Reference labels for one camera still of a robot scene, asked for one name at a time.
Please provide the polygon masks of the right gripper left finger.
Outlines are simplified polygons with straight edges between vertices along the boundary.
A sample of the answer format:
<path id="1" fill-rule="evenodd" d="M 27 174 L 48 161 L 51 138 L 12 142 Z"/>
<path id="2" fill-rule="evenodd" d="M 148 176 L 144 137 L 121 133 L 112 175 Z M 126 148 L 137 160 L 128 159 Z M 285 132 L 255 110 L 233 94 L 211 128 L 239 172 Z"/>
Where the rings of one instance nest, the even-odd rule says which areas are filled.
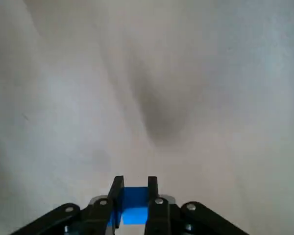
<path id="1" fill-rule="evenodd" d="M 124 177 L 116 176 L 107 196 L 99 197 L 81 209 L 63 204 L 29 224 L 14 235 L 113 235 L 123 210 Z"/>

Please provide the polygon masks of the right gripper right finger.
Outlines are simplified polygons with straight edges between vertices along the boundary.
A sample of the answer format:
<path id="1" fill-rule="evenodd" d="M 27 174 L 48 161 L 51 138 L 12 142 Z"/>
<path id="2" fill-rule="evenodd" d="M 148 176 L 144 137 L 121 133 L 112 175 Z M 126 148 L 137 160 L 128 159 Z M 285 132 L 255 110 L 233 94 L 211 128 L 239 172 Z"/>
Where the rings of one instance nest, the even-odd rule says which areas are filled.
<path id="1" fill-rule="evenodd" d="M 246 235 L 205 205 L 190 201 L 179 207 L 158 193 L 157 177 L 148 177 L 146 235 Z"/>

